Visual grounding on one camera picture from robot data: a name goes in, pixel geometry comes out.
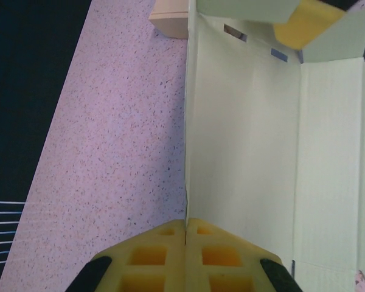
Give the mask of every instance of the white cardboard box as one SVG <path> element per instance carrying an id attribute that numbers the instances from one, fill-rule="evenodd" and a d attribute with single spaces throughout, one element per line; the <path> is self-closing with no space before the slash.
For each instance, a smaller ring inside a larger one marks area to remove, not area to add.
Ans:
<path id="1" fill-rule="evenodd" d="M 244 9 L 245 19 L 269 23 L 298 3 L 231 2 L 244 7 L 221 15 L 241 19 Z M 302 64 L 271 24 L 204 16 L 191 0 L 188 27 L 187 216 L 276 253 L 289 269 L 294 260 L 306 292 L 354 291 L 356 272 L 365 274 L 365 9 L 308 44 Z"/>

